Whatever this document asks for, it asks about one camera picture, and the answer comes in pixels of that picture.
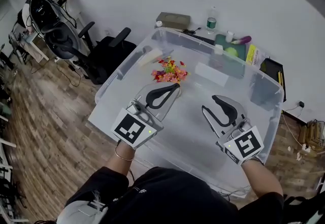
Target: clear plastic storage bin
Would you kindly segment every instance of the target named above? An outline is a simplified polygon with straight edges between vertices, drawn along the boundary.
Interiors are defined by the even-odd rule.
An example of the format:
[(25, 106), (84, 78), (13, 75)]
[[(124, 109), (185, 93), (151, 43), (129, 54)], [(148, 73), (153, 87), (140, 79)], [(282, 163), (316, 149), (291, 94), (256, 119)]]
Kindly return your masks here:
[[(284, 91), (269, 76), (226, 52), (212, 58), (212, 45), (174, 30), (154, 30), (100, 88), (89, 120), (113, 136), (110, 128), (121, 108), (126, 108), (145, 85), (154, 83), (152, 70), (162, 69), (157, 62), (143, 65), (142, 60), (139, 64), (154, 49), (170, 54), (176, 62), (184, 62), (190, 75), (180, 83), (181, 96), (162, 121), (164, 129), (145, 146), (212, 188), (244, 196), (250, 190), (248, 180), (242, 168), (215, 144), (217, 136), (201, 107), (217, 106), (212, 95), (223, 95), (240, 103), (264, 141), (259, 155), (266, 161), (278, 127)], [(103, 116), (95, 122), (92, 116), (96, 110)]]

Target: wire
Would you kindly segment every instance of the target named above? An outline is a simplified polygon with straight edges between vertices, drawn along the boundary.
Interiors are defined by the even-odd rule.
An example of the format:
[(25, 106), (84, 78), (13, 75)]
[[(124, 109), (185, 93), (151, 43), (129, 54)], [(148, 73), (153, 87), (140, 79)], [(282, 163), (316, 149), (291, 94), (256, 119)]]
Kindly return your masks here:
[(313, 124), (313, 123), (315, 123), (315, 122), (322, 122), (322, 123), (325, 123), (325, 121), (319, 121), (319, 120), (317, 120), (317, 119), (314, 119), (311, 123)]
[[(34, 71), (34, 72), (31, 72), (32, 74), (34, 74), (34, 73), (36, 73), (37, 71), (39, 71), (40, 69), (42, 69), (42, 68), (44, 68), (44, 66), (50, 61), (50, 60), (54, 60), (55, 58), (52, 58), (52, 59), (49, 59), (48, 61), (46, 61), (46, 63), (44, 63), (42, 66), (40, 66), (36, 71)], [(33, 64), (31, 63), (31, 61), (30, 61), (30, 65), (31, 65), (31, 69), (30, 69), (30, 71), (32, 71), (33, 70)]]
[(284, 122), (285, 122), (285, 124), (286, 124), (286, 127), (289, 129), (289, 132), (291, 133), (292, 137), (295, 139), (295, 141), (296, 141), (296, 142), (297, 142), (301, 147), (303, 147), (303, 145), (302, 145), (301, 143), (298, 142), (298, 140), (295, 138), (295, 136), (294, 136), (293, 133), (291, 132), (291, 130), (290, 130), (288, 124), (287, 124), (286, 121), (285, 121), (285, 117), (284, 117), (284, 115), (281, 115), (281, 116), (283, 116), (283, 119), (284, 119)]
[(31, 20), (31, 14), (30, 14), (30, 4), (31, 4), (31, 1), (29, 0), (29, 7), (28, 7), (28, 11), (29, 11), (29, 16), (27, 17), (27, 20), (26, 20), (26, 27), (33, 27), (33, 22)]
[(71, 81), (71, 79), (66, 75), (66, 74), (64, 74), (64, 72), (63, 71), (60, 71), (68, 80), (69, 80), (69, 82), (70, 82), (70, 84), (71, 85), (73, 85), (74, 87), (79, 87), (79, 85), (80, 85), (80, 81), (81, 81), (81, 76), (80, 76), (80, 74), (78, 73), (78, 72), (76, 72), (75, 71), (75, 73), (77, 73), (78, 74), (78, 76), (79, 76), (79, 82), (78, 82), (78, 84), (77, 85), (74, 85), (74, 84), (72, 84), (72, 81)]
[(17, 19), (17, 21), (15, 22), (14, 26), (12, 27), (11, 33), (14, 31), (16, 24), (18, 24), (18, 19)]
[(230, 195), (232, 195), (233, 193), (230, 193), (230, 194), (224, 194), (224, 193), (220, 193), (220, 192), (218, 192), (217, 191), (217, 193), (220, 195), (220, 196), (222, 196), (222, 197), (228, 197), (228, 202), (230, 202)]
[(34, 224), (56, 224), (56, 222), (52, 220), (38, 220)]
[(291, 110), (294, 110), (294, 109), (296, 109), (297, 107), (299, 107), (299, 105), (297, 105), (295, 108), (287, 109), (287, 110), (285, 110), (285, 112), (287, 112), (287, 111), (291, 111)]
[(129, 169), (128, 172), (131, 173), (131, 175), (132, 175), (132, 179), (133, 179), (133, 182), (135, 182), (136, 180), (135, 180), (135, 178), (134, 178), (134, 175), (133, 175), (131, 169)]
[(42, 38), (42, 39), (45, 41), (45, 38), (44, 38), (43, 36), (41, 36), (39, 32), (37, 32), (36, 37), (37, 37), (37, 36), (40, 37), (40, 38)]
[(58, 3), (54, 3), (55, 5), (57, 5), (58, 7), (60, 7), (60, 9), (62, 9), (63, 11), (65, 11), (65, 13), (71, 18), (73, 19), (73, 21), (75, 22), (75, 24), (73, 25), (72, 22), (70, 20), (68, 20), (65, 15), (61, 12), (61, 10), (59, 9), (59, 12), (60, 14), (74, 27), (74, 28), (77, 28), (77, 21), (67, 12), (67, 2), (66, 2), (66, 5), (65, 5), (65, 8), (64, 9), (62, 6), (60, 6)]
[(304, 110), (304, 108), (301, 108), (301, 110), (300, 110), (300, 114), (299, 114), (299, 116), (297, 116), (297, 118), (300, 117), (301, 112), (303, 112), (303, 110)]

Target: electrical cord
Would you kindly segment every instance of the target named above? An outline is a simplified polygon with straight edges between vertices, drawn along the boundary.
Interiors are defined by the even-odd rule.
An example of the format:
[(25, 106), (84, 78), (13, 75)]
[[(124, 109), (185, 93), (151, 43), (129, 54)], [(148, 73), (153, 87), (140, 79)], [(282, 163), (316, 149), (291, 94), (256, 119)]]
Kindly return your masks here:
[(294, 110), (294, 109), (296, 109), (297, 107), (299, 107), (299, 105), (297, 105), (296, 107), (294, 107), (294, 108), (291, 108), (291, 109), (287, 109), (287, 110), (284, 110), (284, 112), (287, 112), (287, 111), (291, 111), (291, 110)]
[(72, 81), (71, 81), (71, 79), (63, 72), (63, 71), (60, 71), (68, 80), (69, 80), (69, 82), (70, 82), (70, 84), (72, 85), (72, 86), (74, 86), (74, 87), (79, 87), (79, 85), (80, 85), (80, 82), (81, 82), (81, 76), (80, 76), (80, 74), (78, 73), (78, 72), (76, 72), (76, 70), (74, 70), (74, 72), (75, 73), (77, 73), (78, 74), (78, 76), (79, 76), (79, 82), (78, 82), (78, 84), (77, 85), (74, 85), (74, 84), (72, 84)]
[(38, 220), (34, 224), (56, 224), (56, 222), (52, 220)]
[(228, 197), (228, 202), (230, 202), (230, 195), (232, 195), (233, 193), (231, 193), (231, 194), (224, 194), (224, 193), (220, 193), (220, 192), (217, 192), (220, 196), (222, 196), (222, 197)]
[(44, 68), (44, 66), (50, 61), (50, 60), (54, 60), (55, 58), (51, 58), (51, 59), (49, 59), (49, 60), (47, 60), (42, 66), (40, 66), (37, 70), (35, 70), (34, 72), (31, 72), (32, 70), (33, 70), (33, 64), (31, 63), (31, 61), (29, 61), (30, 62), (30, 65), (31, 65), (31, 69), (30, 69), (30, 72), (32, 73), (32, 74), (34, 74), (34, 73), (36, 73), (37, 71), (39, 71), (40, 69), (42, 69), (42, 68)]
[(197, 30), (201, 30), (201, 27), (198, 27), (198, 29), (196, 29), (196, 30), (188, 30), (188, 29), (184, 29), (184, 30), (182, 31), (182, 33), (195, 35), (195, 34), (197, 33)]
[(18, 19), (17, 19), (17, 21), (15, 22), (14, 26), (12, 27), (11, 33), (13, 33), (13, 31), (14, 31), (14, 29), (15, 29), (15, 26), (16, 26), (16, 24), (18, 24)]
[[(59, 9), (59, 12), (60, 14), (74, 27), (74, 28), (77, 28), (77, 21), (67, 12), (67, 2), (66, 2), (66, 5), (65, 5), (65, 8), (64, 9), (62, 6), (60, 6), (58, 3), (54, 3), (55, 5), (57, 5), (60, 9)], [(70, 20), (68, 20), (65, 15), (61, 12), (61, 9), (67, 14), (68, 17), (70, 17), (74, 22), (75, 24), (73, 25), (72, 22)]]
[(288, 128), (288, 130), (289, 130), (289, 132), (291, 133), (292, 137), (295, 139), (295, 141), (296, 141), (296, 142), (297, 142), (301, 147), (303, 147), (303, 145), (302, 145), (301, 143), (299, 143), (299, 141), (295, 138), (295, 136), (294, 136), (293, 133), (291, 132), (291, 129), (289, 128), (287, 122), (285, 121), (285, 117), (284, 117), (284, 115), (281, 115), (281, 116), (283, 116), (283, 119), (284, 119), (284, 122), (285, 122), (285, 124), (286, 124), (286, 127)]
[(322, 123), (325, 123), (325, 121), (319, 121), (319, 120), (317, 120), (317, 119), (314, 119), (314, 120), (312, 121), (312, 124), (315, 123), (315, 122), (322, 122)]
[(300, 114), (297, 116), (297, 118), (300, 117), (301, 112), (303, 112), (303, 110), (304, 110), (304, 108), (301, 108), (301, 110), (300, 110)]
[(133, 180), (133, 182), (135, 182), (136, 180), (135, 180), (135, 178), (134, 178), (134, 175), (133, 175), (133, 173), (132, 173), (131, 169), (129, 169), (129, 170), (128, 170), (128, 172), (129, 172), (129, 173), (131, 173), (131, 176), (132, 176), (132, 180)]

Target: black office chair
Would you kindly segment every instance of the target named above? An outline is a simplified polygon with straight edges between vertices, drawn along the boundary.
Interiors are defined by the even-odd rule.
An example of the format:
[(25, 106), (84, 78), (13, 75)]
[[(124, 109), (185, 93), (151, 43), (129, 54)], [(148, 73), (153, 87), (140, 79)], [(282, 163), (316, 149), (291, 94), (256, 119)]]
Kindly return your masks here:
[[(283, 196), (284, 207), (283, 207), (283, 218), (282, 224), (301, 222), (307, 223), (308, 220), (315, 214), (318, 213), (322, 215), (321, 219), (317, 224), (325, 223), (325, 191), (317, 194), (311, 199), (306, 199), (304, 197), (289, 197), (287, 195)], [(298, 205), (291, 205), (293, 201), (301, 202)]]
[(78, 34), (79, 38), (84, 37), (90, 54), (88, 56), (79, 52), (75, 47), (74, 36), (65, 23), (46, 25), (42, 28), (45, 41), (50, 49), (60, 58), (69, 59), (74, 55), (78, 61), (73, 63), (83, 68), (87, 77), (93, 84), (103, 84), (116, 68), (136, 48), (134, 43), (125, 41), (130, 34), (130, 28), (124, 28), (120, 34), (113, 37), (105, 37), (94, 47), (89, 36), (89, 29), (95, 24), (90, 22)]

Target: cable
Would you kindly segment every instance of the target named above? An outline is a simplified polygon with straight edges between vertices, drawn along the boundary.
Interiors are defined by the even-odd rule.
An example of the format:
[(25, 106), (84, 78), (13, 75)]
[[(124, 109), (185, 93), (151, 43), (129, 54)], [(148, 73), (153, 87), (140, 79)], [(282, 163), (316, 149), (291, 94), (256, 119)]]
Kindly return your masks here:
[(52, 220), (38, 220), (34, 224), (56, 224), (56, 222)]
[(62, 6), (60, 6), (58, 3), (54, 3), (55, 5), (57, 5), (60, 9), (62, 9), (71, 19), (73, 19), (73, 21), (75, 22), (75, 24), (73, 25), (72, 22), (70, 20), (68, 20), (65, 15), (61, 12), (61, 10), (59, 9), (58, 11), (60, 12), (60, 14), (74, 27), (77, 28), (77, 21), (67, 12), (67, 2), (66, 2), (66, 6), (64, 9)]
[(297, 107), (299, 107), (299, 105), (297, 105), (295, 108), (291, 108), (291, 109), (284, 110), (284, 112), (294, 110), (294, 109), (296, 109)]
[(314, 119), (311, 123), (315, 123), (315, 122), (322, 122), (322, 123), (325, 123), (325, 121), (320, 121), (320, 120), (317, 120), (317, 119)]
[(285, 121), (285, 117), (284, 117), (284, 115), (281, 115), (281, 116), (283, 116), (283, 119), (284, 119), (284, 122), (285, 122), (285, 124), (286, 124), (286, 127), (289, 129), (289, 131), (290, 131), (292, 137), (295, 139), (295, 141), (296, 141), (296, 142), (297, 142), (301, 147), (303, 147), (303, 145), (302, 145), (301, 143), (298, 142), (298, 140), (295, 138), (295, 136), (294, 136), (293, 133), (291, 132), (291, 130), (290, 130), (288, 124), (287, 124), (286, 121)]
[(78, 82), (77, 85), (72, 84), (70, 78), (69, 78), (66, 74), (64, 74), (63, 71), (60, 71), (60, 72), (61, 72), (61, 73), (62, 73), (62, 74), (63, 74), (63, 75), (64, 75), (64, 76), (69, 80), (69, 82), (70, 82), (71, 85), (73, 85), (74, 87), (79, 87), (79, 85), (80, 85), (80, 81), (81, 81), (81, 76), (80, 76), (80, 74), (79, 74), (78, 72), (75, 71), (75, 73), (77, 73), (78, 76), (79, 76), (79, 82)]
[(30, 4), (31, 4), (31, 1), (29, 0), (29, 8), (28, 8), (28, 11), (29, 11), (29, 16), (27, 17), (27, 20), (26, 20), (26, 27), (33, 27), (33, 22), (31, 20), (31, 14), (30, 14)]
[(129, 169), (128, 172), (131, 173), (131, 175), (132, 175), (132, 179), (133, 179), (133, 182), (135, 182), (136, 180), (135, 180), (135, 178), (134, 178), (134, 175), (133, 175), (131, 169)]
[(50, 60), (54, 60), (55, 58), (52, 58), (52, 59), (49, 59), (48, 61), (46, 61), (46, 63), (44, 63), (42, 66), (40, 66), (36, 71), (34, 71), (34, 72), (31, 72), (32, 71), (32, 69), (33, 69), (33, 64), (31, 63), (31, 61), (30, 61), (30, 65), (31, 65), (31, 69), (30, 69), (30, 72), (32, 73), (32, 74), (34, 74), (34, 73), (36, 73), (37, 71), (39, 71), (40, 69), (42, 69), (42, 68), (44, 68), (44, 66), (50, 61)]
[(301, 112), (303, 112), (303, 110), (304, 110), (304, 108), (301, 108), (301, 110), (300, 110), (300, 114), (299, 114), (299, 116), (297, 116), (297, 118), (300, 117)]
[(197, 33), (197, 30), (201, 30), (201, 27), (198, 27), (198, 29), (196, 29), (196, 30), (188, 30), (188, 29), (184, 29), (184, 30), (182, 31), (182, 33), (184, 33), (184, 34), (192, 34), (192, 35), (195, 35), (195, 34)]
[(15, 22), (14, 26), (12, 27), (11, 33), (14, 31), (16, 24), (18, 24), (18, 19), (17, 19), (17, 21)]
[(217, 193), (220, 195), (220, 196), (222, 196), (222, 197), (228, 197), (228, 202), (230, 202), (230, 195), (232, 195), (233, 193), (230, 193), (230, 194), (224, 194), (224, 193), (220, 193), (220, 192), (218, 192), (217, 191)]

